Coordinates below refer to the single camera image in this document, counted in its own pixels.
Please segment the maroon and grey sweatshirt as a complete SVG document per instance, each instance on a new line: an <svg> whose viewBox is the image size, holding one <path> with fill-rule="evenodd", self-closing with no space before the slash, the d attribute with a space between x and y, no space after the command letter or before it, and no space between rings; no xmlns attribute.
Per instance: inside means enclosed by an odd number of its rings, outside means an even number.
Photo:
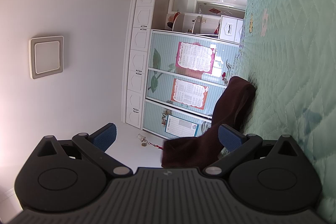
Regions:
<svg viewBox="0 0 336 224"><path fill-rule="evenodd" d="M211 120L211 127L199 137L184 137L165 141L163 144L163 168L203 169L219 159L224 145L218 137L218 129L227 124L241 132L249 115L256 88L247 80L234 76L218 99Z"/></svg>

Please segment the pink framed poster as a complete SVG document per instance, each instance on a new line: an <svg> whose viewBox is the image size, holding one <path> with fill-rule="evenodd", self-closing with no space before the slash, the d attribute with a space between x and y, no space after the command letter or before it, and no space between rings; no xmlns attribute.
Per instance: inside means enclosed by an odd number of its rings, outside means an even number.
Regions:
<svg viewBox="0 0 336 224"><path fill-rule="evenodd" d="M215 61L215 53L215 48L179 42L175 66L211 74Z"/></svg>

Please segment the square ceiling lamp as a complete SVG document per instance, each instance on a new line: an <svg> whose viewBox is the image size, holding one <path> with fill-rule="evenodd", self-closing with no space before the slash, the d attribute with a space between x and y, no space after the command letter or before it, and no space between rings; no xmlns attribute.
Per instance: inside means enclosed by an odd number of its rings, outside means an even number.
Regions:
<svg viewBox="0 0 336 224"><path fill-rule="evenodd" d="M64 37L45 36L29 40L29 68L30 77L42 77L62 73Z"/></svg>

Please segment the orange framed poster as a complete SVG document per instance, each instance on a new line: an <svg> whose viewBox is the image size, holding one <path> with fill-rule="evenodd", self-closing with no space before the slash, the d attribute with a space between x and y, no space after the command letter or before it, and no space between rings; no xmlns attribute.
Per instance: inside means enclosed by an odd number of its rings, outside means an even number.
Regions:
<svg viewBox="0 0 336 224"><path fill-rule="evenodd" d="M171 100L203 110L205 108L208 92L209 87L207 86L174 79Z"/></svg>

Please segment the mint quilted bee bedspread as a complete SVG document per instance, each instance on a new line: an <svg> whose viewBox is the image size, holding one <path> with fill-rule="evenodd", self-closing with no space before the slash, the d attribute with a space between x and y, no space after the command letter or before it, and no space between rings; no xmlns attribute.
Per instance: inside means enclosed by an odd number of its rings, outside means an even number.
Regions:
<svg viewBox="0 0 336 224"><path fill-rule="evenodd" d="M256 87L245 133L291 135L322 183L335 223L335 0L247 0L234 73Z"/></svg>

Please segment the white wardrobe with sliding doors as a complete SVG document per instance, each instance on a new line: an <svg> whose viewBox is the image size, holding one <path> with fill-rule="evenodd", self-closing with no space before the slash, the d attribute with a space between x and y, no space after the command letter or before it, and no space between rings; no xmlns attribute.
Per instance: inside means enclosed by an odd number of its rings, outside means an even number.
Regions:
<svg viewBox="0 0 336 224"><path fill-rule="evenodd" d="M214 107L233 76L247 0L132 0L126 34L122 120L165 139L167 116L211 125ZM212 73L175 66L179 42L215 48ZM171 100L173 80L209 87L203 110Z"/></svg>

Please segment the blue framed poster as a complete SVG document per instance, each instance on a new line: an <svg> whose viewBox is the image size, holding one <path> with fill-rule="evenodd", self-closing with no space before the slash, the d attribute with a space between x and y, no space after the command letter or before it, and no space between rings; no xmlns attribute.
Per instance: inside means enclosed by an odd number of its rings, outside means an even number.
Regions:
<svg viewBox="0 0 336 224"><path fill-rule="evenodd" d="M194 137L197 134L198 124L168 115L165 132L179 138Z"/></svg>

